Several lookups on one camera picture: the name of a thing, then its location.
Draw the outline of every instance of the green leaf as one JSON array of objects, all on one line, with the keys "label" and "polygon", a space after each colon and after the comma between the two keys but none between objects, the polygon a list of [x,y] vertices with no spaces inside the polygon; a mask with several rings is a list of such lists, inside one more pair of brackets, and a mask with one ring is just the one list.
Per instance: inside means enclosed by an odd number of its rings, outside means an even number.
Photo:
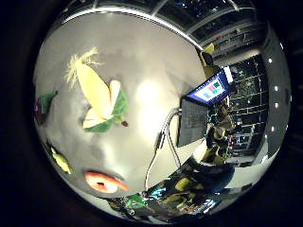
[{"label": "green leaf", "polygon": [[127,111],[128,106],[128,98],[126,94],[122,90],[120,90],[116,99],[115,107],[112,111],[112,115],[121,115],[122,113]]},{"label": "green leaf", "polygon": [[107,121],[104,121],[101,124],[98,124],[92,128],[87,128],[85,130],[90,132],[106,132],[112,127],[113,124],[114,124],[114,119],[112,118]]},{"label": "green leaf", "polygon": [[48,113],[51,101],[54,98],[54,96],[57,95],[57,93],[58,92],[55,91],[55,92],[47,93],[47,94],[39,97],[39,102],[41,103],[41,106],[42,106],[42,114]]},{"label": "green leaf", "polygon": [[134,194],[134,195],[128,197],[127,205],[131,206],[132,202],[134,202],[136,204],[136,206],[138,206],[138,207],[147,206],[147,204],[142,200],[142,197],[139,196],[138,194]]}]

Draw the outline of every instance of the cable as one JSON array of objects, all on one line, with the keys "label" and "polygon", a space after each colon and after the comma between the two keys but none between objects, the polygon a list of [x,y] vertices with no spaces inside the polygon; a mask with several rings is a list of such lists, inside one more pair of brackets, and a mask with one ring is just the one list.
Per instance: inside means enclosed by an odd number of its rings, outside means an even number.
[{"label": "cable", "polygon": [[167,126],[167,134],[168,134],[169,146],[170,146],[170,149],[172,150],[172,152],[173,152],[173,154],[174,154],[174,157],[175,157],[175,158],[177,159],[177,161],[178,161],[178,166],[181,167],[181,161],[180,161],[179,155],[178,155],[178,153],[177,153],[177,151],[176,151],[176,149],[175,149],[175,147],[174,147],[174,145],[173,145],[173,143],[172,143],[171,136],[170,136],[170,130],[169,130],[170,121],[168,122],[168,126]]},{"label": "cable", "polygon": [[173,110],[169,113],[169,115],[168,115],[167,118],[165,119],[164,124],[163,124],[163,126],[162,126],[162,129],[161,129],[161,131],[160,131],[160,133],[159,133],[159,135],[158,135],[158,138],[157,138],[157,141],[156,141],[156,145],[155,145],[155,149],[154,149],[154,155],[153,155],[153,157],[152,157],[152,159],[151,159],[150,166],[149,166],[148,171],[147,171],[146,176],[145,176],[145,183],[144,183],[144,185],[145,185],[145,191],[148,191],[148,189],[149,189],[149,177],[150,177],[150,173],[151,173],[152,167],[153,167],[153,165],[154,165],[154,163],[155,163],[155,160],[156,160],[156,158],[158,157],[159,149],[161,149],[161,148],[163,147],[164,140],[165,140],[165,136],[166,136],[166,132],[168,132],[168,131],[167,131],[167,127],[168,127],[168,125],[169,125],[171,119],[172,119],[175,115],[177,115],[178,113],[180,113],[180,109],[179,109],[179,108],[175,108],[175,109],[173,109]]}]

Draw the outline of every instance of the desk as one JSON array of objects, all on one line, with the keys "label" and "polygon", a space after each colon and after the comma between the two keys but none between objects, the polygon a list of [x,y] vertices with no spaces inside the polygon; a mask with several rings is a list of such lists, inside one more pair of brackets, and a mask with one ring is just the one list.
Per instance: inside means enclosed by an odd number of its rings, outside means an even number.
[{"label": "desk", "polygon": [[[73,54],[93,46],[104,62],[96,71],[108,84],[121,81],[129,98],[128,128],[114,125],[106,133],[82,129],[88,102],[78,83],[72,91],[64,80]],[[153,156],[156,135],[180,96],[205,81],[197,52],[189,42],[169,30],[129,15],[88,14],[73,19],[45,40],[35,68],[36,97],[57,90],[45,127],[38,129],[69,161],[73,174],[61,176],[78,189],[98,197],[128,196],[144,190],[145,174]],[[177,117],[170,124],[176,140]],[[201,140],[178,148],[183,163]],[[163,181],[177,169],[168,141],[151,170],[150,186]],[[83,177],[87,170],[123,180],[131,190],[103,194],[90,188]]]}]

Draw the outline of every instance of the chair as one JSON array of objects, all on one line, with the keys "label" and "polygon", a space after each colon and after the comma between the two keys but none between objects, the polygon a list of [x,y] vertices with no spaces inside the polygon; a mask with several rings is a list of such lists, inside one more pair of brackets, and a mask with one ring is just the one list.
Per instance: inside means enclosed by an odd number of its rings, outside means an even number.
[{"label": "chair", "polygon": [[211,78],[221,70],[218,65],[213,64],[213,58],[211,56],[211,53],[213,53],[214,50],[215,46],[213,43],[211,43],[207,47],[205,47],[203,51],[200,52],[200,60],[202,67],[205,71],[206,79]]}]

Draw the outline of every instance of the monitor screen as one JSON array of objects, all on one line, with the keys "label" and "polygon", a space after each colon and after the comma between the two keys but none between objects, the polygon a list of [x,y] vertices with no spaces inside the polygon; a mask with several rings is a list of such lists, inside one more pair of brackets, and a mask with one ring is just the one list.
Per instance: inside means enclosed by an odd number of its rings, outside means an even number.
[{"label": "monitor screen", "polygon": [[220,70],[213,77],[188,93],[186,97],[208,106],[223,100],[230,93],[229,82],[233,80],[231,74],[228,73],[230,70],[228,70],[229,67]]}]

